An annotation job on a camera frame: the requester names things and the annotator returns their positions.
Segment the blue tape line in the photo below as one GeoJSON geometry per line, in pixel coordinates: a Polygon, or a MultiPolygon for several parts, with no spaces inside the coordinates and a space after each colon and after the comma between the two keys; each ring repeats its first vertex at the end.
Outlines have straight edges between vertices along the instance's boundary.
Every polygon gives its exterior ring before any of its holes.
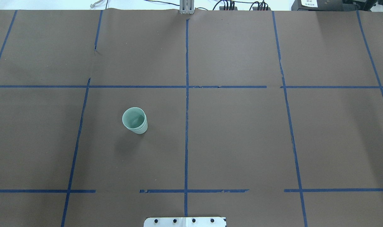
{"type": "Polygon", "coordinates": [[[0,88],[86,88],[86,85],[0,85],[0,88]]]}
{"type": "Polygon", "coordinates": [[[2,52],[4,52],[5,44],[7,43],[9,34],[11,33],[12,25],[14,24],[16,14],[17,14],[17,10],[15,10],[14,17],[12,17],[12,21],[11,21],[11,24],[9,25],[7,35],[5,36],[4,43],[2,44],[1,51],[0,51],[0,60],[1,60],[2,52]]]}
{"type": "MultiPolygon", "coordinates": [[[[58,189],[0,189],[0,193],[66,193],[58,189]]],[[[96,193],[96,190],[71,190],[71,193],[96,193]]]]}
{"type": "Polygon", "coordinates": [[[104,89],[104,88],[135,88],[135,89],[185,89],[186,86],[156,86],[156,85],[91,85],[90,88],[104,89]]]}
{"type": "Polygon", "coordinates": [[[267,86],[190,86],[193,89],[266,89],[267,86]]]}
{"type": "Polygon", "coordinates": [[[97,47],[97,40],[99,39],[99,31],[100,31],[100,24],[102,23],[102,15],[103,15],[103,10],[100,11],[99,24],[97,25],[97,32],[96,32],[96,38],[95,38],[95,50],[97,47]]]}
{"type": "Polygon", "coordinates": [[[383,191],[383,188],[317,188],[317,189],[284,189],[284,192],[351,192],[351,191],[383,191]]]}
{"type": "Polygon", "coordinates": [[[370,53],[370,50],[369,50],[369,46],[368,46],[368,42],[367,42],[367,38],[365,37],[365,33],[364,33],[364,29],[363,29],[363,24],[362,24],[362,22],[361,22],[360,13],[359,13],[358,10],[357,10],[357,18],[358,18],[358,24],[360,25],[360,29],[361,29],[361,34],[363,35],[363,39],[364,39],[364,43],[365,43],[365,47],[367,48],[367,52],[368,52],[368,55],[369,55],[369,59],[370,59],[370,62],[372,63],[373,71],[374,71],[374,73],[375,73],[376,80],[378,81],[378,84],[379,84],[380,93],[382,93],[382,97],[383,97],[383,87],[382,87],[382,84],[381,84],[381,82],[380,82],[379,75],[378,75],[378,71],[376,70],[376,66],[375,66],[375,63],[374,63],[374,61],[373,61],[372,54],[370,53]]]}
{"type": "Polygon", "coordinates": [[[187,190],[189,176],[189,19],[186,20],[186,132],[184,146],[184,216],[187,217],[187,190]]]}
{"type": "Polygon", "coordinates": [[[65,218],[66,218],[66,215],[67,215],[67,208],[68,208],[68,202],[69,202],[69,194],[71,192],[71,186],[72,186],[73,171],[75,169],[76,155],[78,154],[79,138],[81,136],[81,131],[82,131],[82,122],[84,120],[84,112],[85,112],[85,107],[86,107],[86,101],[88,100],[89,84],[90,84],[90,78],[88,79],[88,84],[86,85],[84,104],[82,106],[81,121],[79,121],[78,135],[76,137],[75,151],[73,153],[72,166],[71,166],[71,174],[69,175],[67,196],[66,196],[66,202],[65,202],[65,205],[64,205],[63,218],[61,220],[61,227],[64,227],[65,218]]]}
{"type": "Polygon", "coordinates": [[[287,89],[379,89],[379,86],[285,86],[287,89]]]}
{"type": "MultiPolygon", "coordinates": [[[[140,190],[140,193],[185,193],[183,189],[147,189],[140,190]]],[[[187,193],[245,193],[249,189],[188,189],[187,193]]]]}
{"type": "MultiPolygon", "coordinates": [[[[280,51],[280,44],[279,44],[279,41],[278,41],[277,25],[276,25],[276,21],[275,21],[274,11],[272,11],[272,20],[273,20],[273,24],[274,24],[275,40],[276,40],[276,44],[277,44],[278,61],[279,61],[279,64],[280,64],[280,71],[281,71],[281,75],[282,75],[282,86],[283,86],[283,89],[284,89],[285,104],[287,106],[289,131],[291,133],[291,142],[292,142],[293,154],[294,154],[294,158],[295,158],[296,175],[297,175],[297,178],[298,178],[299,189],[302,189],[301,174],[299,172],[298,155],[296,153],[295,138],[294,138],[294,134],[293,134],[292,120],[291,120],[291,112],[289,111],[289,104],[288,104],[288,98],[287,98],[287,89],[286,89],[286,83],[285,83],[285,77],[284,77],[284,70],[282,69],[282,65],[281,65],[281,51],[280,51]]],[[[300,192],[299,194],[300,194],[300,197],[301,197],[301,206],[302,206],[302,215],[303,215],[303,218],[304,218],[304,225],[305,225],[305,227],[308,227],[308,222],[307,222],[307,219],[306,219],[306,209],[305,209],[304,194],[302,192],[300,192]]]]}

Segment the white cable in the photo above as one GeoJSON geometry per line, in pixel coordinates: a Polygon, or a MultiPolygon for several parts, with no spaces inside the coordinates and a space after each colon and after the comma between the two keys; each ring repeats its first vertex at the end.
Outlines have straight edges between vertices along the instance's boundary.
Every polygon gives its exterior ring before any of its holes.
{"type": "Polygon", "coordinates": [[[101,3],[103,0],[99,0],[93,4],[90,5],[90,8],[93,9],[97,4],[101,3]]]}

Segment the white background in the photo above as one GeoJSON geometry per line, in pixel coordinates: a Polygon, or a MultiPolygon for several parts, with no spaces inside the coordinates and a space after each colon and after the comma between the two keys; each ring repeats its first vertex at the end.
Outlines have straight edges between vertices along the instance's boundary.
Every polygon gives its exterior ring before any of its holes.
{"type": "MultiPolygon", "coordinates": [[[[90,5],[98,0],[0,0],[0,9],[30,9],[30,10],[100,10],[105,9],[107,0],[91,9],[90,5]]],[[[170,2],[179,4],[179,0],[162,0],[163,2],[170,2]]],[[[241,0],[242,2],[254,2],[254,0],[241,0]]],[[[266,3],[272,10],[291,10],[293,0],[266,0],[266,3]]],[[[194,0],[194,6],[205,7],[212,10],[216,4],[216,0],[194,0]]],[[[235,6],[238,10],[249,10],[251,4],[236,3],[235,6]]],[[[162,10],[162,9],[179,9],[178,6],[151,3],[144,0],[109,0],[108,8],[128,9],[128,10],[162,10]]],[[[372,11],[382,11],[383,6],[377,5],[372,8],[372,11]]]]}

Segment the white metal mount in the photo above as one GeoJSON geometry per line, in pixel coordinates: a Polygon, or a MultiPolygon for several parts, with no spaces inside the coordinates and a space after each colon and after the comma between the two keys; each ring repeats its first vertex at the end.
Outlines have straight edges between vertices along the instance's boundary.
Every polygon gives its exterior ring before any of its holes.
{"type": "Polygon", "coordinates": [[[224,217],[147,218],[144,227],[226,227],[224,217]]]}
{"type": "Polygon", "coordinates": [[[180,0],[180,14],[194,14],[194,0],[180,0]]]}

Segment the plastic cup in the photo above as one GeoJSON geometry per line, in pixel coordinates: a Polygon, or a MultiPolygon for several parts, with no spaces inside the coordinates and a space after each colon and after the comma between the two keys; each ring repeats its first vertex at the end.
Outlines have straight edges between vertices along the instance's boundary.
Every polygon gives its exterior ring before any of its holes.
{"type": "Polygon", "coordinates": [[[148,129],[147,116],[138,107],[131,107],[123,114],[123,124],[126,128],[136,134],[143,134],[148,129]]]}

